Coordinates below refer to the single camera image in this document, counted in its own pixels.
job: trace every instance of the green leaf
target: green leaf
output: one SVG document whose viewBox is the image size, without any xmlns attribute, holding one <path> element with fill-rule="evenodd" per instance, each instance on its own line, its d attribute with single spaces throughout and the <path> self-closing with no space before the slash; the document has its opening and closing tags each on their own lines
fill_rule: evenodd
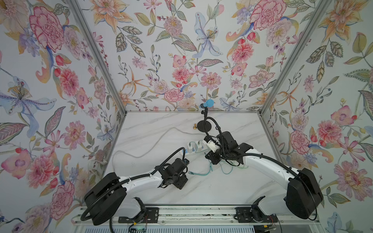
<svg viewBox="0 0 373 233">
<path fill-rule="evenodd" d="M 356 38 L 352 44 L 352 51 L 354 53 L 362 53 L 367 45 L 367 37 L 361 33 L 356 33 Z"/>
<path fill-rule="evenodd" d="M 182 11 L 177 11 L 176 15 L 179 17 L 179 19 L 186 21 L 185 14 Z"/>
<path fill-rule="evenodd" d="M 250 93 L 249 93 L 249 96 L 253 96 L 253 95 L 255 95 L 256 93 L 258 93 L 259 91 L 264 91 L 264 89 L 263 88 L 258 88 L 258 89 L 256 89 L 256 90 L 253 90 L 253 91 L 251 91 Z"/>
<path fill-rule="evenodd" d="M 335 208 L 337 208 L 337 204 L 333 201 L 333 199 L 332 198 L 330 198 L 330 197 L 327 197 L 327 200 L 330 202 L 330 204 L 332 204 L 332 205 L 334 205 L 335 206 Z"/>
<path fill-rule="evenodd" d="M 330 194 L 329 197 L 332 198 L 333 201 L 335 201 L 338 204 L 344 204 L 346 202 L 350 202 L 350 200 L 347 197 L 343 196 L 340 193 Z"/>
<path fill-rule="evenodd" d="M 144 15 L 143 13 L 140 13 L 140 12 L 135 13 L 135 15 L 142 25 L 144 25 L 144 26 L 149 26 L 150 25 L 149 18 L 146 15 Z"/>
<path fill-rule="evenodd" d="M 373 145 L 368 143 L 359 143 L 359 145 L 365 151 L 365 154 L 367 155 L 368 159 L 370 159 L 373 162 Z"/>
<path fill-rule="evenodd" d="M 344 64 L 352 65 L 352 64 L 358 63 L 361 59 L 363 59 L 363 57 L 356 56 L 344 62 Z"/>
<path fill-rule="evenodd" d="M 87 142 L 92 144 L 92 136 L 87 132 Z"/>
<path fill-rule="evenodd" d="M 155 40 L 155 42 L 158 42 L 160 40 L 163 40 L 163 39 L 167 39 L 167 38 L 170 38 L 171 35 L 166 31 L 161 31 L 158 36 L 157 36 L 157 39 Z"/>
<path fill-rule="evenodd" d="M 362 82 L 369 82 L 370 76 L 369 76 L 370 70 L 368 69 L 359 69 L 354 70 L 350 73 L 345 73 L 344 75 L 349 78 L 356 78 L 357 80 L 360 80 Z"/>
<path fill-rule="evenodd" d="M 289 114 L 289 112 L 286 111 L 286 110 L 282 110 L 282 111 L 280 112 L 280 114 L 281 114 L 281 115 L 286 115 L 286 114 Z"/>
<path fill-rule="evenodd" d="M 335 76 L 334 78 L 332 78 L 332 80 L 330 80 L 328 85 L 335 83 L 338 80 L 338 78 L 339 78 L 339 76 Z"/>
<path fill-rule="evenodd" d="M 301 22 L 300 22 L 299 24 L 301 24 L 302 22 L 304 22 L 304 21 L 306 21 L 306 20 L 309 20 L 309 19 L 312 17 L 312 15 L 313 15 L 313 11 L 310 12 L 310 13 L 308 13 L 308 14 L 306 14 L 306 15 L 303 17 L 303 19 L 301 20 Z"/>
</svg>

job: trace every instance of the wall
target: wall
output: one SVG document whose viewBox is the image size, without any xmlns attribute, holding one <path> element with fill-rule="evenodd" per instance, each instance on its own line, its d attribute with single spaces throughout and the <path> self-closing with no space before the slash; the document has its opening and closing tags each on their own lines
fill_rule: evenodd
<svg viewBox="0 0 373 233">
<path fill-rule="evenodd" d="M 373 230 L 372 10 L 333 1 L 264 115 L 287 164 L 314 172 L 329 233 Z"/>
<path fill-rule="evenodd" d="M 80 1 L 129 111 L 259 110 L 316 0 Z"/>
<path fill-rule="evenodd" d="M 0 232 L 69 232 L 123 118 L 76 25 L 63 0 L 0 0 Z"/>
</svg>

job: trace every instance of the blue flower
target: blue flower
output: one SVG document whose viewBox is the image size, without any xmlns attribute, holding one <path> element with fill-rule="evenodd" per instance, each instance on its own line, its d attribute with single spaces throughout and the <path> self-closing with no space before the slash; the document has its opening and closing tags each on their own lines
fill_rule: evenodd
<svg viewBox="0 0 373 233">
<path fill-rule="evenodd" d="M 103 133 L 103 132 L 98 133 L 97 138 L 101 139 L 103 141 L 108 140 L 108 139 L 113 141 L 114 137 L 113 137 L 112 133 L 115 132 L 115 126 L 111 130 L 109 130 L 109 126 L 105 125 L 105 130 L 104 131 L 105 131 L 105 133 Z"/>
<path fill-rule="evenodd" d="M 217 27 L 210 28 L 209 30 L 204 31 L 206 26 L 205 17 L 202 15 L 201 12 L 197 12 L 195 14 L 195 25 L 194 30 L 197 33 L 197 41 L 201 43 L 201 50 L 194 54 L 193 58 L 200 58 L 203 55 L 205 49 L 208 49 L 210 53 L 214 56 L 222 55 L 223 53 L 219 51 L 219 48 L 212 45 L 211 41 L 214 41 L 215 36 L 217 36 Z"/>
<path fill-rule="evenodd" d="M 27 136 L 31 138 L 36 131 L 39 129 L 39 123 L 34 117 L 34 113 L 37 110 L 50 110 L 53 108 L 56 99 L 42 98 L 39 100 L 30 100 L 32 95 L 29 92 L 29 87 L 23 79 L 18 77 L 13 77 L 14 82 L 9 82 L 8 92 L 13 96 L 5 95 L 0 91 L 0 106 L 3 106 L 8 115 L 13 115 L 14 113 L 25 114 L 29 121 L 30 126 L 27 131 Z"/>
</svg>

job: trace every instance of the white marble surface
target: white marble surface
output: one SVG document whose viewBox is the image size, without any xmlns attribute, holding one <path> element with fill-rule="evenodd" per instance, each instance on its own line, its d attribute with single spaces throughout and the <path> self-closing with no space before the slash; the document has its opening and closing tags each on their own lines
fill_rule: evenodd
<svg viewBox="0 0 373 233">
<path fill-rule="evenodd" d="M 238 144 L 245 142 L 252 145 L 264 155 L 275 157 L 268 139 L 262 129 L 256 113 L 209 113 L 222 128 L 229 131 Z M 135 156 L 148 151 L 159 137 L 170 127 L 176 127 L 184 132 L 201 133 L 193 129 L 194 123 L 203 119 L 198 113 L 128 113 L 122 131 L 114 148 L 123 150 Z M 209 132 L 216 136 L 219 132 L 213 128 Z M 142 158 L 133 158 L 118 153 L 114 159 L 114 169 L 118 176 L 131 176 L 153 169 L 180 147 L 186 147 L 188 142 L 202 140 L 203 135 L 188 135 L 172 129 Z M 207 173 L 209 160 L 204 153 L 189 155 L 189 171 Z M 231 166 L 221 163 L 228 173 Z M 113 172 L 112 161 L 109 161 L 106 174 Z M 219 165 L 213 165 L 213 172 L 206 176 L 187 173 L 189 179 L 182 190 L 170 185 L 167 188 L 148 189 L 136 196 L 146 204 L 251 204 L 258 197 L 285 192 L 269 177 L 253 168 L 233 168 L 229 175 L 222 173 Z"/>
</svg>

